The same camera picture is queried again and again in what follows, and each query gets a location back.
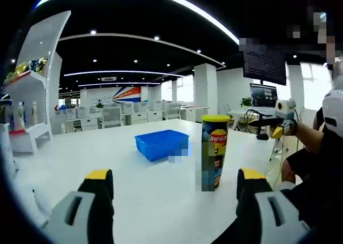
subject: black ceiling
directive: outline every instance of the black ceiling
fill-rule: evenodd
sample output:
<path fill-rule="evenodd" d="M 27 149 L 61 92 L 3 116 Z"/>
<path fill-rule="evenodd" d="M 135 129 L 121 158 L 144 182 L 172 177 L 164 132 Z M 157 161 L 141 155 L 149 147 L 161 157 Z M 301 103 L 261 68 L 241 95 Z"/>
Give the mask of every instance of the black ceiling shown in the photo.
<path fill-rule="evenodd" d="M 299 46 L 307 50 L 325 50 L 317 44 L 317 33 L 309 19 L 312 12 L 325 11 L 334 18 L 338 11 L 331 4 L 335 0 L 188 0 L 224 24 L 238 38 L 258 39 L 264 45 L 284 50 L 290 63 L 325 61 L 322 57 L 293 53 Z M 180 45 L 225 62 L 227 68 L 242 66 L 239 47 L 221 30 L 193 11 L 170 0 L 51 0 L 31 14 L 27 26 L 71 10 L 61 37 L 98 33 L 122 33 L 153 38 Z M 300 39 L 290 32 L 298 28 Z M 330 32 L 335 34 L 337 46 L 341 43 L 339 20 L 332 19 Z M 60 41 L 57 52 L 63 59 L 61 92 L 78 90 L 78 85 L 99 83 L 98 78 L 116 76 L 123 82 L 162 82 L 156 75 L 141 73 L 106 73 L 64 77 L 64 74 L 94 70 L 139 70 L 173 73 L 181 68 L 181 75 L 192 73 L 191 68 L 202 63 L 221 67 L 199 55 L 158 42 L 113 36 L 92 36 Z"/>

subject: lay's potato chip can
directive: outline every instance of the lay's potato chip can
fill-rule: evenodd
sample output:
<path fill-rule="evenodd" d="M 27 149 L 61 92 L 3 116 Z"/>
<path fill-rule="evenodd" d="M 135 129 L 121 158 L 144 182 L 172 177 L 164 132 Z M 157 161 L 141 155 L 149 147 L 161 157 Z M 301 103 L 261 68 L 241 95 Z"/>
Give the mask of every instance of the lay's potato chip can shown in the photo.
<path fill-rule="evenodd" d="M 202 191 L 214 191 L 219 186 L 224 164 L 227 115 L 203 115 L 202 132 Z"/>

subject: shelf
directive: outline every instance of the shelf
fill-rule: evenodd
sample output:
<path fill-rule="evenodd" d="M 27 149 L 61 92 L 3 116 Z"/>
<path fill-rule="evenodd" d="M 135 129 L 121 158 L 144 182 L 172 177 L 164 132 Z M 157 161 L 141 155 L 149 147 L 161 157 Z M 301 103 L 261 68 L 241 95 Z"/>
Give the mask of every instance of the shelf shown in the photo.
<path fill-rule="evenodd" d="M 11 80 L 8 84 L 4 86 L 3 93 L 12 93 L 14 91 L 27 91 L 28 87 L 32 87 L 34 84 L 41 82 L 43 87 L 46 88 L 46 82 L 44 76 L 39 75 L 33 71 L 26 71 L 22 73 L 17 78 Z"/>
<path fill-rule="evenodd" d="M 15 130 L 15 131 L 10 131 L 10 135 L 18 135 L 18 134 L 26 134 L 26 133 L 29 133 L 35 129 L 38 129 L 42 126 L 46 125 L 44 122 L 42 123 L 38 123 L 38 124 L 35 124 L 31 127 L 28 127 L 27 129 L 25 130 Z"/>

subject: screen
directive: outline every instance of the screen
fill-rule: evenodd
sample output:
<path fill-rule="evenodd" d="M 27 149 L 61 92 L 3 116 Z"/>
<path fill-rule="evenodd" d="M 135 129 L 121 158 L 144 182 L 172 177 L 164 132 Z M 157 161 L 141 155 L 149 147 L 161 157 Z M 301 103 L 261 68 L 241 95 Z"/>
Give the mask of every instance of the screen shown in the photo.
<path fill-rule="evenodd" d="M 286 86 L 285 56 L 277 51 L 243 52 L 245 78 L 265 80 Z"/>
<path fill-rule="evenodd" d="M 278 99 L 277 88 L 250 83 L 252 106 L 275 107 Z"/>

